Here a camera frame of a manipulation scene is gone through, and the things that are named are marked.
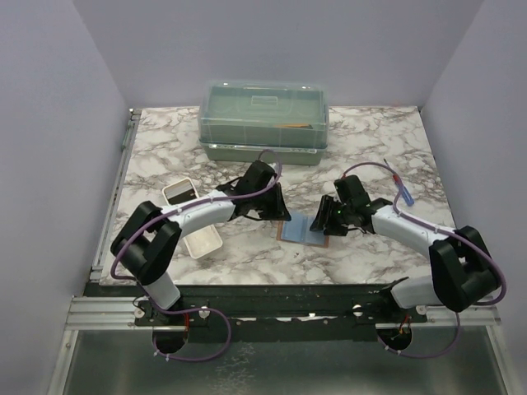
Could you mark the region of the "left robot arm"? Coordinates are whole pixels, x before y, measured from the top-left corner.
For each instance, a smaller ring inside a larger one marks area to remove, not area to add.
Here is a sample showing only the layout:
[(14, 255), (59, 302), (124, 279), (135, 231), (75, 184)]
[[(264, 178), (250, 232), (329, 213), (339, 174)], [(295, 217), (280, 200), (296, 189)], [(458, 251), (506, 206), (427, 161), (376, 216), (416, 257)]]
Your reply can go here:
[(154, 314), (165, 325), (181, 319), (180, 291), (168, 267), (179, 241), (217, 223), (256, 211), (261, 221), (289, 221), (291, 215), (278, 182), (282, 166), (254, 161), (241, 177), (208, 194), (177, 205), (141, 203), (128, 218), (110, 252), (155, 303)]

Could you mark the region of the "brown leather card holder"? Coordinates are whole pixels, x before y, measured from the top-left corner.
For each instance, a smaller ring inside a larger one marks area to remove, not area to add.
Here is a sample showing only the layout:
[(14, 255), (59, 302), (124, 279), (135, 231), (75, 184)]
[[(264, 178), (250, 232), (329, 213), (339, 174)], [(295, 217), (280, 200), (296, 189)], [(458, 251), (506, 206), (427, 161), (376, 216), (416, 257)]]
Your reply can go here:
[(315, 217), (299, 211), (291, 213), (289, 221), (281, 221), (277, 229), (277, 241), (301, 244), (311, 247), (328, 248), (329, 237), (322, 231), (311, 231)]

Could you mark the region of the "black credit card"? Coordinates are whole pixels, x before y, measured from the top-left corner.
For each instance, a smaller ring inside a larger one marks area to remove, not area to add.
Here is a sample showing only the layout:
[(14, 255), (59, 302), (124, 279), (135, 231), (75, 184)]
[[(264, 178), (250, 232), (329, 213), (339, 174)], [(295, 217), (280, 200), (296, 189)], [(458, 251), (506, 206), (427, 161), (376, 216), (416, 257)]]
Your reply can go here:
[(196, 198), (195, 190), (191, 187), (173, 188), (166, 190), (166, 201), (169, 205), (177, 205), (192, 201)]

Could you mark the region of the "white rectangular tray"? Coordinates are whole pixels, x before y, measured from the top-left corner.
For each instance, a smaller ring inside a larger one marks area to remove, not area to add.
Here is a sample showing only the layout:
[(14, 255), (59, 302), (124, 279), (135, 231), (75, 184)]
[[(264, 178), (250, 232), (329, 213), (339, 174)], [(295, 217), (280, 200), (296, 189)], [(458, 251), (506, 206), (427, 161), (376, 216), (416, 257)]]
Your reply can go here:
[[(166, 201), (166, 190), (170, 190), (173, 188), (183, 188), (184, 186), (193, 188), (196, 193), (196, 198), (198, 198), (198, 192), (192, 180), (189, 178), (184, 178), (184, 179), (177, 181), (174, 184), (165, 186), (161, 190), (162, 196), (164, 197), (165, 201)], [(209, 254), (220, 249), (223, 245), (222, 238), (217, 232), (217, 229), (215, 228), (214, 225), (210, 225), (208, 227), (202, 228), (201, 230), (197, 230), (193, 232), (192, 234), (187, 235), (184, 238), (184, 243), (189, 252), (189, 256), (192, 259), (204, 258), (208, 256)]]

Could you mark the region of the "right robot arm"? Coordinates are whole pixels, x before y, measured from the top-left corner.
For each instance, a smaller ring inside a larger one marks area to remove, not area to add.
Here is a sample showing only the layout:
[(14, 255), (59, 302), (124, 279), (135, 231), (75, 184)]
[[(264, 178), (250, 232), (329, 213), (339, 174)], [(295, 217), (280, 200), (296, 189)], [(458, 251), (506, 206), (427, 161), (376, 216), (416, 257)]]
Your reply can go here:
[(311, 231), (345, 236), (359, 229), (394, 239), (430, 263), (429, 276), (404, 278), (389, 286), (389, 296), (378, 304), (384, 320), (398, 322), (418, 305), (443, 305), (459, 313), (501, 286), (487, 247), (473, 227), (441, 228), (397, 210), (387, 199), (372, 200), (356, 175), (333, 185), (338, 196), (321, 198)]

